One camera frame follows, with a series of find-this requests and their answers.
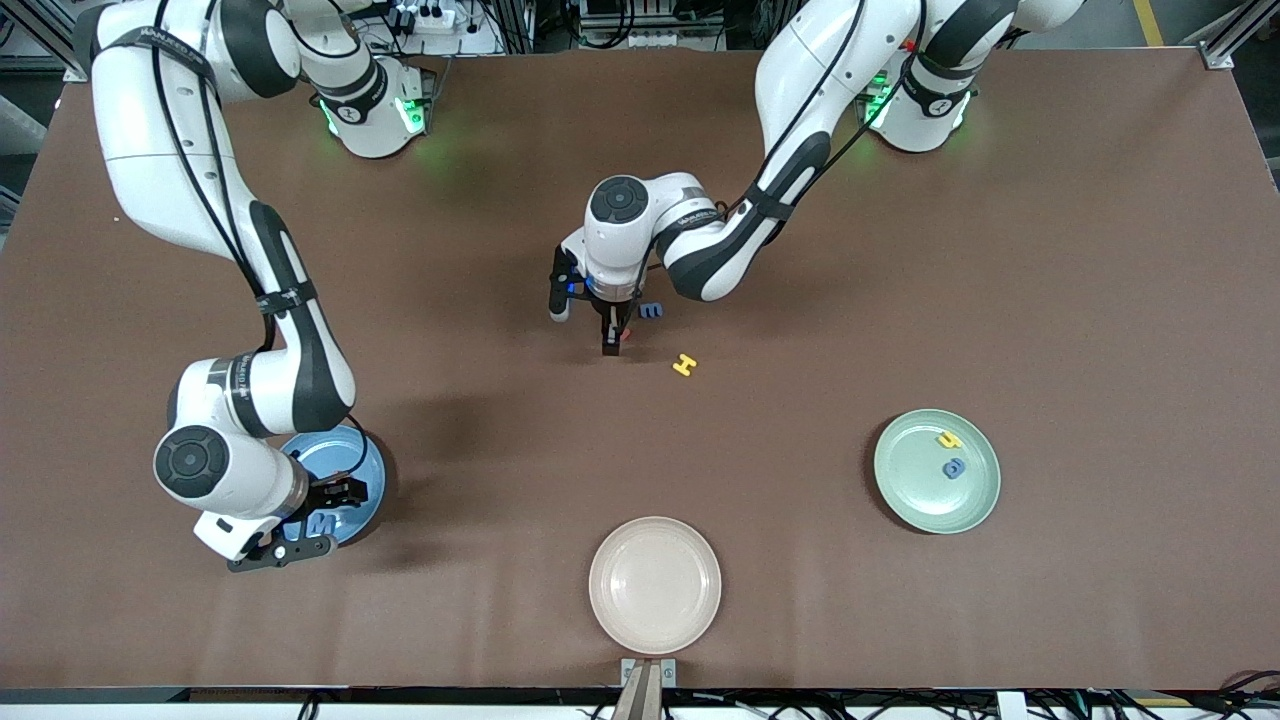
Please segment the white power strip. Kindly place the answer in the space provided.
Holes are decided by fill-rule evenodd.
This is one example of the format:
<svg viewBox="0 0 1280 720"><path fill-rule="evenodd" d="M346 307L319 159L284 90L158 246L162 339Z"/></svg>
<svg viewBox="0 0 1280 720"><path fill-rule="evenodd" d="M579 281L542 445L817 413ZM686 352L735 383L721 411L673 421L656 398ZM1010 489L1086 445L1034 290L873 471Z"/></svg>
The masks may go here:
<svg viewBox="0 0 1280 720"><path fill-rule="evenodd" d="M387 23L396 35L452 35L457 13L439 3L402 0L388 6Z"/></svg>

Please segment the blue plate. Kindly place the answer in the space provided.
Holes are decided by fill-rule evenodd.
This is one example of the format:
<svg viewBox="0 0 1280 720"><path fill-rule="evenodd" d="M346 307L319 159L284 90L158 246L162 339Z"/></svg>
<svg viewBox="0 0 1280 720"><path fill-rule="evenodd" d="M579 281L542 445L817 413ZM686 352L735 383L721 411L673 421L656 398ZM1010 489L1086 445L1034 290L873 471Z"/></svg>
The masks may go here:
<svg viewBox="0 0 1280 720"><path fill-rule="evenodd" d="M351 425L303 433L288 439L282 451L300 460L317 478L349 471L367 486L369 501L361 506L324 509L338 516L338 544L348 544L367 534L378 518L387 493L387 464L374 439Z"/></svg>

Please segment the green plate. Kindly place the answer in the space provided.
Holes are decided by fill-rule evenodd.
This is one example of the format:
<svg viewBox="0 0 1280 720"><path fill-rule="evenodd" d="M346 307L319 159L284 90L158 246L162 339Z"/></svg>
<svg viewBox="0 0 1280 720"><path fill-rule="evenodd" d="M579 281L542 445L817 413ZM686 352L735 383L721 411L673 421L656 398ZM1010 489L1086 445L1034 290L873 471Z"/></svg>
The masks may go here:
<svg viewBox="0 0 1280 720"><path fill-rule="evenodd" d="M942 447L937 436L943 430L957 434L964 446ZM966 464L966 471L954 480L943 474L951 457ZM899 519L941 536L982 524L993 512L1002 484L997 454L984 432L941 409L916 409L891 420L876 442L873 474Z"/></svg>

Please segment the black table edge rail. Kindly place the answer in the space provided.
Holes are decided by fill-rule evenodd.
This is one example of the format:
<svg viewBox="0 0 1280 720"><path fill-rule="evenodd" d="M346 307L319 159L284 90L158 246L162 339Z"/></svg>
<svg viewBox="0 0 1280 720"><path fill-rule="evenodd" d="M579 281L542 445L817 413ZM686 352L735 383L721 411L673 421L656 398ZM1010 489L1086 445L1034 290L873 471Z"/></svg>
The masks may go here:
<svg viewBox="0 0 1280 720"><path fill-rule="evenodd" d="M1021 691L1033 720L1102 720L1146 717L1152 720L1166 708L1196 708L1219 720L1260 720L1265 711L1280 712L1280 675L1272 685L1254 691L1257 678L1212 692L1172 692L1160 697L1114 691L1029 689ZM346 688L266 688L266 687L119 687L52 688L0 691L0 705L140 705L179 702L296 702L300 720L315 720L324 703L357 705L535 705L577 706L602 712L621 697L616 687L584 688L463 688L463 687L346 687ZM856 707L865 707L870 719L893 708L933 708L952 720L992 720L997 714L995 689L689 689L667 688L664 708L701 706L781 705L801 714L822 714L827 719L849 720Z"/></svg>

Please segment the aluminium frame profile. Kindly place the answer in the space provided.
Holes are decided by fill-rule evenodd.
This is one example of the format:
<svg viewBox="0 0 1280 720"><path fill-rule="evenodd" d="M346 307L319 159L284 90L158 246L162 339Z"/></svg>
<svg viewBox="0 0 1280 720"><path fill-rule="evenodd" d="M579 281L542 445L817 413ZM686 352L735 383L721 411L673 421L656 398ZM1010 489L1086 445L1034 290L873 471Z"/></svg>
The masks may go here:
<svg viewBox="0 0 1280 720"><path fill-rule="evenodd" d="M1201 32L1197 49L1204 68L1234 67L1233 54L1280 13L1280 0L1245 0L1235 10Z"/></svg>
<svg viewBox="0 0 1280 720"><path fill-rule="evenodd" d="M60 70L65 82L86 82L81 61L76 59L76 23L90 8L109 1L0 0L0 70Z"/></svg>

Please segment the beige plate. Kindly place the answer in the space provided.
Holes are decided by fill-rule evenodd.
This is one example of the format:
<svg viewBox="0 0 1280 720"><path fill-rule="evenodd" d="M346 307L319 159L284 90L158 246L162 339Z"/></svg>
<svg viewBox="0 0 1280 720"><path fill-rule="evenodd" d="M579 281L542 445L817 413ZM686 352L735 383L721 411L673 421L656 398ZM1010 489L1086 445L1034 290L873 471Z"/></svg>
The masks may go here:
<svg viewBox="0 0 1280 720"><path fill-rule="evenodd" d="M721 609L723 577L708 539L685 521L637 518L614 528L591 559L591 610L603 632L641 656L696 643Z"/></svg>

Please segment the table cover cloth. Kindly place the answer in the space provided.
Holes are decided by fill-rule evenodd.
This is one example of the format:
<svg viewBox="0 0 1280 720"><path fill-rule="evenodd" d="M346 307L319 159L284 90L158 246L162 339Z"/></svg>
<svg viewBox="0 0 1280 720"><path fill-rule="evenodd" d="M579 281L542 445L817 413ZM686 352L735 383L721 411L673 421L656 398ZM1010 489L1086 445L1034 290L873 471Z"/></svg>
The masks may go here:
<svg viewBox="0 0 1280 720"><path fill-rule="evenodd" d="M860 142L740 287L603 357L550 260L614 173L754 177L756 58L457 61L364 161L310 91L227 106L392 466L332 556L233 574L151 475L192 361L253 347L220 258L129 223L69 86L0 252L0 688L595 685L588 573L634 518L713 544L689 685L1216 688L1280 669L1280 193L1192 50L1011 51L940 150ZM673 372L680 354L698 360ZM989 438L993 512L910 527L896 416Z"/></svg>

